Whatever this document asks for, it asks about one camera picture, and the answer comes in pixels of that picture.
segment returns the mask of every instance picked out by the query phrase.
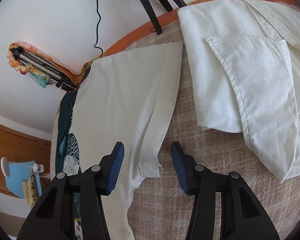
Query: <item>white fabric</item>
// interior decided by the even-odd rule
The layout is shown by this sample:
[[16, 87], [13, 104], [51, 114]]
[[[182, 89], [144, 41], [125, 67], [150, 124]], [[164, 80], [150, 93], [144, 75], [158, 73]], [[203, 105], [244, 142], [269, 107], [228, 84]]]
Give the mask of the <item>white fabric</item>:
[[243, 132], [280, 182], [300, 175], [300, 12], [217, 0], [181, 8], [178, 16], [198, 126]]
[[66, 155], [63, 161], [62, 171], [65, 172], [68, 176], [78, 174], [79, 164], [72, 156]]
[[157, 154], [174, 111], [182, 44], [168, 43], [121, 52], [93, 63], [80, 87], [70, 133], [78, 141], [82, 172], [124, 143], [115, 190], [102, 197], [112, 240], [134, 239], [127, 211], [133, 189], [159, 177]]
[[35, 163], [33, 165], [32, 169], [33, 169], [33, 172], [38, 172], [38, 173], [44, 172], [44, 166], [42, 164]]
[[297, 104], [286, 41], [260, 36], [205, 38], [237, 98], [247, 147], [282, 182], [297, 145]]

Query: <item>bed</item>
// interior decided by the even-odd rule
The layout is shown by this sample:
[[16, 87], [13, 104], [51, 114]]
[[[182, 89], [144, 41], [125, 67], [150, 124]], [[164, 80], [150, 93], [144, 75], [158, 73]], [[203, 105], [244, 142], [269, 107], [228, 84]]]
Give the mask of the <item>bed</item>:
[[[192, 4], [205, 1], [210, 0], [199, 0]], [[293, 0], [268, 1], [284, 3], [299, 10]], [[176, 10], [158, 19], [163, 27], [161, 35], [153, 34], [154, 30], [149, 22], [118, 41], [105, 52], [105, 56], [123, 50], [172, 41], [184, 44]], [[60, 167], [65, 158], [63, 156], [60, 159], [57, 154], [56, 159], [57, 144], [60, 145], [58, 127], [60, 128], [60, 122], [64, 122], [62, 119], [64, 119], [62, 113], [58, 113], [55, 117], [51, 147], [50, 170], [51, 172], [57, 170], [57, 173], [61, 171]], [[300, 176], [279, 184], [255, 154], [247, 149], [242, 134], [216, 130], [202, 131], [197, 127], [192, 79], [184, 47], [178, 98], [168, 132], [159, 151], [159, 160], [163, 166], [162, 176], [144, 180], [134, 191], [133, 202], [128, 211], [129, 225], [136, 239], [185, 238], [194, 198], [186, 196], [180, 189], [170, 156], [170, 146], [173, 141], [179, 141], [186, 154], [192, 155], [197, 163], [207, 166], [213, 172], [221, 174], [228, 174], [233, 170], [239, 172], [264, 206], [280, 238], [288, 239], [295, 234], [295, 231], [290, 233], [300, 221]], [[69, 175], [81, 172], [78, 167], [79, 159], [75, 155], [66, 158], [63, 171]], [[77, 221], [80, 221], [79, 199], [80, 196], [77, 195], [78, 212], [75, 217]], [[221, 202], [220, 198], [217, 198], [213, 239], [219, 239], [220, 223]]]

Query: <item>wooden cabinet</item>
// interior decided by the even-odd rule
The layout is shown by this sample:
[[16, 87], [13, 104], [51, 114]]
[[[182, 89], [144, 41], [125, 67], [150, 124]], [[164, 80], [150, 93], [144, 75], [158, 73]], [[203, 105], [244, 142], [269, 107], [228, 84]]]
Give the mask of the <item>wooden cabinet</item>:
[[[26, 135], [0, 125], [0, 161], [6, 157], [9, 162], [35, 161], [44, 165], [44, 173], [50, 172], [51, 142]], [[5, 186], [0, 165], [0, 192], [13, 195]]]

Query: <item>dark green fabric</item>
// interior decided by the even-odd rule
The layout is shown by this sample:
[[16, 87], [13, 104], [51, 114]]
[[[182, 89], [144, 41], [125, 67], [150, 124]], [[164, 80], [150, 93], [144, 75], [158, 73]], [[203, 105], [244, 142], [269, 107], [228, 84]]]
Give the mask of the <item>dark green fabric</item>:
[[[56, 152], [56, 174], [62, 172], [63, 162], [66, 156], [67, 141], [69, 136], [69, 129], [71, 126], [72, 108], [77, 98], [78, 90], [71, 94], [66, 94], [60, 103], [60, 112], [58, 120], [58, 138], [57, 138], [57, 152]], [[65, 142], [64, 149], [60, 153], [60, 146]]]

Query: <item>black cable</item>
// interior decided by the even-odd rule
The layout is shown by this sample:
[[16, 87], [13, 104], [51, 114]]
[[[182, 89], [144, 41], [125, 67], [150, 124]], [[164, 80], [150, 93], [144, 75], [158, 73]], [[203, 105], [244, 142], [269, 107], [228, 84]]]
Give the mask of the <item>black cable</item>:
[[102, 57], [103, 56], [103, 49], [97, 46], [98, 41], [99, 41], [99, 32], [98, 32], [98, 29], [99, 29], [99, 24], [101, 22], [101, 15], [99, 13], [99, 0], [97, 0], [97, 14], [99, 16], [99, 21], [97, 23], [97, 28], [96, 28], [96, 30], [97, 30], [97, 41], [96, 41], [96, 44], [93, 47], [95, 47], [96, 49], [100, 49], [101, 50], [101, 57]]

